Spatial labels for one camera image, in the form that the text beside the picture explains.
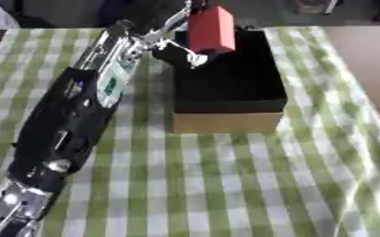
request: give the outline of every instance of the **tablecloth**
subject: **tablecloth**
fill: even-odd
[[[6,33],[0,178],[24,119],[97,33]],[[289,99],[275,134],[168,132],[171,68],[145,56],[39,236],[380,237],[380,117],[323,29],[265,33]]]

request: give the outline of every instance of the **black box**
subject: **black box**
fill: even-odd
[[[186,44],[187,33],[176,39]],[[236,52],[174,70],[173,132],[271,132],[287,95],[263,31],[236,31]]]

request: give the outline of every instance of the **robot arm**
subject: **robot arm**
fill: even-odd
[[[103,30],[31,112],[0,185],[0,237],[35,235],[67,177],[82,168],[99,142],[144,52],[188,68],[208,61],[164,38],[191,12],[191,1],[172,1],[165,8],[166,2],[171,1],[139,0],[134,10],[151,6],[152,16],[127,15]]]

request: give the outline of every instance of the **red cube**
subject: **red cube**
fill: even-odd
[[[234,17],[221,6],[208,8],[190,17],[190,49],[225,53],[236,49]]]

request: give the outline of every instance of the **black casing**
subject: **black casing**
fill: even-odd
[[[71,81],[82,81],[83,89],[67,98],[65,91]],[[63,72],[32,111],[19,134],[15,159],[8,169],[11,179],[45,192],[61,191],[65,178],[86,162],[120,101],[111,108],[102,107],[96,90],[96,71],[68,68]],[[90,100],[89,106],[84,105],[85,100]],[[69,136],[56,151],[61,131],[68,131]],[[68,172],[55,172],[45,165],[59,159],[71,162]]]

